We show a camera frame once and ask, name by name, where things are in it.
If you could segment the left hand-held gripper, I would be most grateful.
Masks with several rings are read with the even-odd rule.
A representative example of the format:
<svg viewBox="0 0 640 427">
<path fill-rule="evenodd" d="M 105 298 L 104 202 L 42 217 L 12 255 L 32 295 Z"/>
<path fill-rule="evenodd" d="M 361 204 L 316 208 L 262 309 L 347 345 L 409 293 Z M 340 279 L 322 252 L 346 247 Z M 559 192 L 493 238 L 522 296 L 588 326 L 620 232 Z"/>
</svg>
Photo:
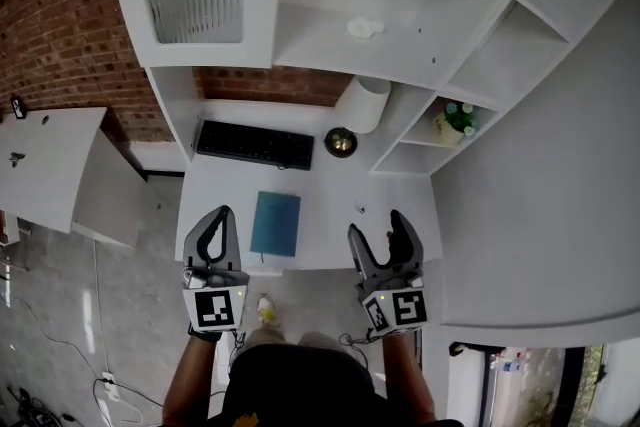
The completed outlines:
<svg viewBox="0 0 640 427">
<path fill-rule="evenodd" d="M 217 250 L 209 245 L 220 236 Z M 206 214 L 184 241 L 183 297 L 200 333 L 240 327 L 250 276 L 242 270 L 236 219 L 223 205 Z"/>
</svg>

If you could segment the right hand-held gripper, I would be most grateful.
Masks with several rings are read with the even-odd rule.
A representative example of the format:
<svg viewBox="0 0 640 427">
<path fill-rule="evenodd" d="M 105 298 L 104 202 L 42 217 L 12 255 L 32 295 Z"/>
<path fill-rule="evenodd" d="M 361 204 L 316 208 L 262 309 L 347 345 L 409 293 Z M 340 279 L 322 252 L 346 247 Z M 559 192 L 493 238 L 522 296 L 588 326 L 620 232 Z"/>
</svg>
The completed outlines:
<svg viewBox="0 0 640 427">
<path fill-rule="evenodd" d="M 420 329 L 427 323 L 423 274 L 424 248 L 413 225 L 398 210 L 390 212 L 391 231 L 387 233 L 389 260 L 394 272 L 384 277 L 362 231 L 351 224 L 347 238 L 360 281 L 358 300 L 369 320 L 368 338 L 387 337 Z"/>
</svg>

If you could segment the white paper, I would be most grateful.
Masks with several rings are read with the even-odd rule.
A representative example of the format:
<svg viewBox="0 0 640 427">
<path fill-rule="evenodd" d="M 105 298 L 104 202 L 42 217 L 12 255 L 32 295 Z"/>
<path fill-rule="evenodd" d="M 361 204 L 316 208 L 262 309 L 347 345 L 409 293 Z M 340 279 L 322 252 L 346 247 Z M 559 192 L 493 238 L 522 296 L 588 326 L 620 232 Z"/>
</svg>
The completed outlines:
<svg viewBox="0 0 640 427">
<path fill-rule="evenodd" d="M 371 39 L 377 34 L 384 33 L 385 24 L 379 20 L 356 17 L 347 23 L 348 33 L 356 39 Z"/>
</svg>

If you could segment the person's right forearm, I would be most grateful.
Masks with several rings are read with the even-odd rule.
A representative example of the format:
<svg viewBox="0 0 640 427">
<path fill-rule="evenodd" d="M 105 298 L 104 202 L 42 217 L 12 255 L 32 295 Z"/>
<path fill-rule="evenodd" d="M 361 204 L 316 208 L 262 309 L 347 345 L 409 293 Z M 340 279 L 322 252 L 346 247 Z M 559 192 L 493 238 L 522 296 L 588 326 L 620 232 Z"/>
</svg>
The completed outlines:
<svg viewBox="0 0 640 427">
<path fill-rule="evenodd" d="M 387 401 L 395 417 L 411 427 L 435 422 L 435 403 L 412 351 L 411 336 L 387 336 L 382 347 Z"/>
</svg>

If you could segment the white desk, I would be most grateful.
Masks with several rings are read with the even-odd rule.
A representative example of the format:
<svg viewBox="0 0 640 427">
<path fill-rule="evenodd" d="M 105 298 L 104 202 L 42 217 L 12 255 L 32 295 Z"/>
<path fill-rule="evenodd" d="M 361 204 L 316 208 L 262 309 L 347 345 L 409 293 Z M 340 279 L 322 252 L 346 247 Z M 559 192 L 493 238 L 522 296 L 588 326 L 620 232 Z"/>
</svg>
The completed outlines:
<svg viewBox="0 0 640 427">
<path fill-rule="evenodd" d="M 351 269 L 347 241 L 350 224 L 365 234 L 379 260 L 388 256 L 386 234 L 391 210 L 414 226 L 424 258 L 442 257 L 442 245 L 431 181 L 427 177 L 373 173 L 360 156 L 339 159 L 322 139 L 334 126 L 328 108 L 269 102 L 210 100 L 201 118 L 284 130 L 314 137 L 308 171 L 196 154 L 187 164 L 179 208 L 175 259 L 183 260 L 184 239 L 205 214 L 228 205 L 235 214 L 241 265 L 252 275 L 279 275 L 285 270 Z M 250 243 L 261 191 L 300 197 L 296 253 L 292 257 L 253 253 Z"/>
</svg>

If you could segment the teal notebook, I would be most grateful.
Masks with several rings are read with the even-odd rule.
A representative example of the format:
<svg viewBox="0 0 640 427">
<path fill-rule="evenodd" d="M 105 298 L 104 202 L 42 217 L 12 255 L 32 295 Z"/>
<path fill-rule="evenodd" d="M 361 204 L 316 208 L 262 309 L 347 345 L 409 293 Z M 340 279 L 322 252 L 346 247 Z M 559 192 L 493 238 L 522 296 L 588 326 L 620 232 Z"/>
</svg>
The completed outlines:
<svg viewBox="0 0 640 427">
<path fill-rule="evenodd" d="M 250 251 L 260 256 L 294 258 L 301 198 L 260 191 L 257 197 Z"/>
</svg>

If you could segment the person's left shoe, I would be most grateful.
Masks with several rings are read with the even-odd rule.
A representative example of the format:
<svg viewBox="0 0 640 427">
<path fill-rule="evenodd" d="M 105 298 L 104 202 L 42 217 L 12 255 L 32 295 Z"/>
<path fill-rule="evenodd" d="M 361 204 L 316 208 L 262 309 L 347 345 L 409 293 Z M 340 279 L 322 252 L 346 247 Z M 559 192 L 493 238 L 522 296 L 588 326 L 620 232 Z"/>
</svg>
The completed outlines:
<svg viewBox="0 0 640 427">
<path fill-rule="evenodd" d="M 259 296 L 257 301 L 257 313 L 263 326 L 277 327 L 279 325 L 274 303 L 268 295 L 262 294 Z"/>
</svg>

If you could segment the black wristband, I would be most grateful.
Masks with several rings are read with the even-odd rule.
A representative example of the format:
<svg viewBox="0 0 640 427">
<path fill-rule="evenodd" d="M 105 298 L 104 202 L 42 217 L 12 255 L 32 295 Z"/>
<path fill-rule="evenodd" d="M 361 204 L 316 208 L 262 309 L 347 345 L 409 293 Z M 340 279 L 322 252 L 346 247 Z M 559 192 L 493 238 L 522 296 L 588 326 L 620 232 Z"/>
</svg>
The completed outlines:
<svg viewBox="0 0 640 427">
<path fill-rule="evenodd" d="M 213 343 L 213 344 L 217 343 L 222 337 L 222 333 L 219 331 L 210 331 L 210 332 L 196 331 L 192 324 L 189 324 L 188 335 L 191 337 L 197 338 L 201 341 L 204 341 L 207 343 Z"/>
</svg>

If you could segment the black keyboard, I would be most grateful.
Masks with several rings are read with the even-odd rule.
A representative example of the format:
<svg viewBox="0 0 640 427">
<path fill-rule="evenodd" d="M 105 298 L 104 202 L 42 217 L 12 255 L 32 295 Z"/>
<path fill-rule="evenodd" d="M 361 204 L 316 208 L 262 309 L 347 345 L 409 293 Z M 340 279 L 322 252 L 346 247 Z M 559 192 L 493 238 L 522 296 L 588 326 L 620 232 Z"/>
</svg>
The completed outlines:
<svg viewBox="0 0 640 427">
<path fill-rule="evenodd" d="M 309 135 L 206 120 L 200 131 L 196 153 L 309 171 L 314 142 L 314 137 Z"/>
</svg>

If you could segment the potted flower plant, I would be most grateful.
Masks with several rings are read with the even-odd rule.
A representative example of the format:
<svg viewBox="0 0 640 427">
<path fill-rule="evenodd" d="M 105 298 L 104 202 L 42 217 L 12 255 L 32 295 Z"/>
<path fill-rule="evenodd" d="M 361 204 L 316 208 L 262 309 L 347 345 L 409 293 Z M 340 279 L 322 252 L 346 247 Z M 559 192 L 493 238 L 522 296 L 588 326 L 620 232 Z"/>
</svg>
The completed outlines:
<svg viewBox="0 0 640 427">
<path fill-rule="evenodd" d="M 432 120 L 438 141 L 445 146 L 456 146 L 476 132 L 474 106 L 449 100 Z"/>
</svg>

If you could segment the white shade table lamp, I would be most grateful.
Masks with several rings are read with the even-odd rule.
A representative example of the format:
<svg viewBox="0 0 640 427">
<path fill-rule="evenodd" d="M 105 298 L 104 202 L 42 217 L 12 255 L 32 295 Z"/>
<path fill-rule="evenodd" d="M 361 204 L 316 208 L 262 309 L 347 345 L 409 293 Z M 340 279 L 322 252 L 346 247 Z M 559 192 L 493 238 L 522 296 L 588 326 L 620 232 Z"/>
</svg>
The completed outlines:
<svg viewBox="0 0 640 427">
<path fill-rule="evenodd" d="M 335 126 L 324 138 L 330 155 L 348 158 L 356 152 L 357 136 L 369 134 L 379 125 L 391 89 L 389 80 L 353 76 L 335 104 Z"/>
</svg>

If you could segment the person's black shirt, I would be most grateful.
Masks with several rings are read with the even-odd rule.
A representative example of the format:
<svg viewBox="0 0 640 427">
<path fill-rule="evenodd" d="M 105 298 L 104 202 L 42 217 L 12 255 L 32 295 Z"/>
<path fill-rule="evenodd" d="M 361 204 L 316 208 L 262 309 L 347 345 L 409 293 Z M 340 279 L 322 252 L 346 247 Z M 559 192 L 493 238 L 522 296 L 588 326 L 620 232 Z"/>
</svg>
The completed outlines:
<svg viewBox="0 0 640 427">
<path fill-rule="evenodd" d="M 267 344 L 235 359 L 220 414 L 202 427 L 428 427 L 377 394 L 351 355 Z"/>
</svg>

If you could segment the small white side table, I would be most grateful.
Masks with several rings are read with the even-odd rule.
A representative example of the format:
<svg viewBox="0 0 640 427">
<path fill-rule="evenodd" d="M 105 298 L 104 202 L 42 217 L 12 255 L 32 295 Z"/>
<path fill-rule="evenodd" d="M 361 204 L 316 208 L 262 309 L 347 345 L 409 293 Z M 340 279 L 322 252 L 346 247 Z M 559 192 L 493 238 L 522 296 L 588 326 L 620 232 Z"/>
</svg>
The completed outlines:
<svg viewBox="0 0 640 427">
<path fill-rule="evenodd" d="M 101 130 L 104 107 L 0 122 L 0 210 L 62 233 L 136 245 L 146 182 Z M 50 119 L 42 125 L 45 115 Z M 26 157 L 16 168 L 12 152 Z"/>
</svg>

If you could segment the black clamp bracket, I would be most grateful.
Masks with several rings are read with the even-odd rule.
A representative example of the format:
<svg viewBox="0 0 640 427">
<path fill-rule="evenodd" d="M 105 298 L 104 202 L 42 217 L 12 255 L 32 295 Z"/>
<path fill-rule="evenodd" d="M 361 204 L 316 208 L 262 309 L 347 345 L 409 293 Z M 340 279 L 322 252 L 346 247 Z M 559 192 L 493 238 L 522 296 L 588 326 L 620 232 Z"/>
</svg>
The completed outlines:
<svg viewBox="0 0 640 427">
<path fill-rule="evenodd" d="M 453 342 L 449 345 L 448 351 L 451 357 L 456 357 L 462 354 L 465 350 L 476 351 L 484 354 L 494 355 L 500 354 L 504 348 L 499 346 L 491 346 L 484 344 L 473 344 L 463 342 Z"/>
</svg>

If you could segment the black window frame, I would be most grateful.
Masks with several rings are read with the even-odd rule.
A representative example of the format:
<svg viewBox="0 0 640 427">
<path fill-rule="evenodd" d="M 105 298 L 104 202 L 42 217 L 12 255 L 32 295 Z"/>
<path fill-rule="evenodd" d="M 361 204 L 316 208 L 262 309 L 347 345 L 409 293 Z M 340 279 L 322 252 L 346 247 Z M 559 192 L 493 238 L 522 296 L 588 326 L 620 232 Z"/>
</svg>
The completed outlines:
<svg viewBox="0 0 640 427">
<path fill-rule="evenodd" d="M 483 355 L 473 427 L 640 427 L 640 338 L 528 349 L 518 372 Z"/>
</svg>

